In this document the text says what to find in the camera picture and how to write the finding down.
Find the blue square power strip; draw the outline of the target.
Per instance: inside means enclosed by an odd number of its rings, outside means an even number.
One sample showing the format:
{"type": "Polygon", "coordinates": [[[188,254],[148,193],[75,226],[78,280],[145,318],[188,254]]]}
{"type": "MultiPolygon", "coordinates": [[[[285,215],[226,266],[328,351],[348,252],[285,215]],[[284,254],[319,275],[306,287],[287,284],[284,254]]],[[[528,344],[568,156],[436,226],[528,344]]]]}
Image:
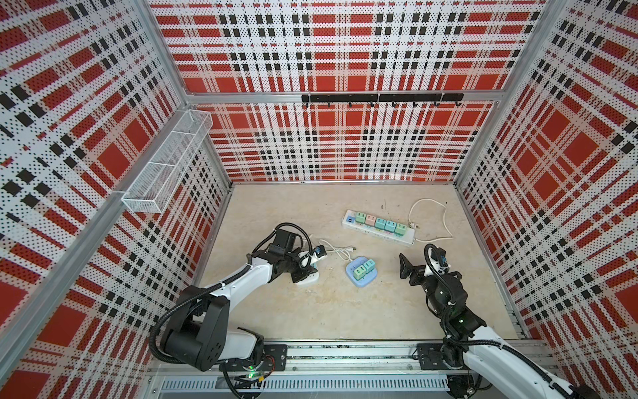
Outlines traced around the blue square power strip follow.
{"type": "Polygon", "coordinates": [[[356,287],[364,288],[376,279],[378,271],[373,259],[361,256],[347,265],[346,274],[356,287]]]}

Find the green plug adapter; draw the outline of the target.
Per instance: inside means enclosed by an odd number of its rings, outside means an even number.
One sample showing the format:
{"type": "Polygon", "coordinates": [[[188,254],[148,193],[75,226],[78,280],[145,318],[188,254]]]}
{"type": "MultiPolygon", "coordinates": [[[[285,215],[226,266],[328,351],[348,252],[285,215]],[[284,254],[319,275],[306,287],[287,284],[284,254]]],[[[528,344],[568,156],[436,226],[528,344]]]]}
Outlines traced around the green plug adapter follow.
{"type": "Polygon", "coordinates": [[[356,269],[352,270],[352,276],[355,279],[355,281],[359,281],[361,279],[363,279],[366,276],[366,271],[364,269],[364,267],[361,265],[359,267],[357,267],[356,269]]]}
{"type": "Polygon", "coordinates": [[[407,232],[407,226],[405,224],[397,224],[395,226],[395,234],[398,236],[404,236],[407,232]]]}
{"type": "Polygon", "coordinates": [[[365,213],[362,213],[362,212],[356,213],[356,222],[358,224],[365,224],[366,219],[367,219],[367,215],[365,213]]]}

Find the long white power strip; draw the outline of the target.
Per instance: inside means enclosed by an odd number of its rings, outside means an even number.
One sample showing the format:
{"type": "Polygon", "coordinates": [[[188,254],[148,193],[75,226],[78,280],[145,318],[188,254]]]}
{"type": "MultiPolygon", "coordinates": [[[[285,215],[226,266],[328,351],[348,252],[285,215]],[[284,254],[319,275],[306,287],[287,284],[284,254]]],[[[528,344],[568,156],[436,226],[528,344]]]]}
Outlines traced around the long white power strip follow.
{"type": "Polygon", "coordinates": [[[342,226],[403,246],[415,244],[415,230],[413,228],[373,214],[348,209],[342,217],[342,226]]]}

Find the white square power strip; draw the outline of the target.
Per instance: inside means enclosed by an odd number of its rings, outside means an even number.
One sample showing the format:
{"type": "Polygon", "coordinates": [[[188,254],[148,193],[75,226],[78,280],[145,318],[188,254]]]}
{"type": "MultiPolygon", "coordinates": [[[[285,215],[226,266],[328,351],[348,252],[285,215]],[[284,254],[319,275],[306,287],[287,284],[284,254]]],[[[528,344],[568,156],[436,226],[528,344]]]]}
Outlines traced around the white square power strip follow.
{"type": "Polygon", "coordinates": [[[319,278],[319,272],[317,269],[317,263],[319,258],[316,254],[309,254],[309,252],[304,251],[299,255],[302,271],[306,274],[296,282],[299,286],[309,286],[315,284],[319,278]]]}

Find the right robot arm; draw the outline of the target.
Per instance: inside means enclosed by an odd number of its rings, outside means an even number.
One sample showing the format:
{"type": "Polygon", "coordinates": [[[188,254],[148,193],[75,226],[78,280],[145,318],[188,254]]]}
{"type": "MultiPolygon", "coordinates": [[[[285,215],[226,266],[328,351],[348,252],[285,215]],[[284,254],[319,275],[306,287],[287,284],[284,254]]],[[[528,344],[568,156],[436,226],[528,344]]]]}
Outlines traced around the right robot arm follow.
{"type": "Polygon", "coordinates": [[[501,338],[468,306],[462,274],[451,272],[445,251],[424,247],[425,263],[414,265],[399,255],[400,278],[425,292],[426,306],[440,321],[446,367],[468,367],[509,398],[598,398],[587,385],[574,386],[548,372],[501,338]]]}

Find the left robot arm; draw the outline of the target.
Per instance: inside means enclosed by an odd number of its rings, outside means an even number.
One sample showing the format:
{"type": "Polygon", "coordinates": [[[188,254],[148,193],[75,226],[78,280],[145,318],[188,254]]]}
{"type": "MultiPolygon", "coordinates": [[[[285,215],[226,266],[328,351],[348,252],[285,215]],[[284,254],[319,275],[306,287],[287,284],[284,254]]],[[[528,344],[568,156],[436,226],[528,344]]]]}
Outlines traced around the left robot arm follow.
{"type": "Polygon", "coordinates": [[[244,328],[231,329],[234,308],[255,290],[287,274],[294,284],[317,274],[316,263],[327,254],[300,226],[283,222],[246,256],[244,266],[206,286],[191,285],[176,304],[151,327],[148,347],[164,363],[186,364],[202,372],[237,361],[256,369],[266,356],[264,337],[244,328]]]}

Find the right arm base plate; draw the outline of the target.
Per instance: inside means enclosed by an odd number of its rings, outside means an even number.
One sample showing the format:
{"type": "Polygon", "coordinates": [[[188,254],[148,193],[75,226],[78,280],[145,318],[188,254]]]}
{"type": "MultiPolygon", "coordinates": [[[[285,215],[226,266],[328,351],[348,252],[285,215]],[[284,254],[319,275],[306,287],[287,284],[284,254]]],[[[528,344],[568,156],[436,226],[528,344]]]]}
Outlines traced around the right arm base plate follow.
{"type": "Polygon", "coordinates": [[[419,343],[416,360],[424,371],[464,370],[463,352],[447,343],[419,343]]]}

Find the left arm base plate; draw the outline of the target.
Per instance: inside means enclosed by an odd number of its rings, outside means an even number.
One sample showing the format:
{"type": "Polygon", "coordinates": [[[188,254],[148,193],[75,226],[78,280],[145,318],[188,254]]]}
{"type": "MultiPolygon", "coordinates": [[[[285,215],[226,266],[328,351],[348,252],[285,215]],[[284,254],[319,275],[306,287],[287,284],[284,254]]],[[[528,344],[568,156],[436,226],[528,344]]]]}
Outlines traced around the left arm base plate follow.
{"type": "Polygon", "coordinates": [[[266,344],[257,346],[247,359],[229,359],[221,362],[228,372],[281,372],[287,366],[286,344],[266,344]]]}

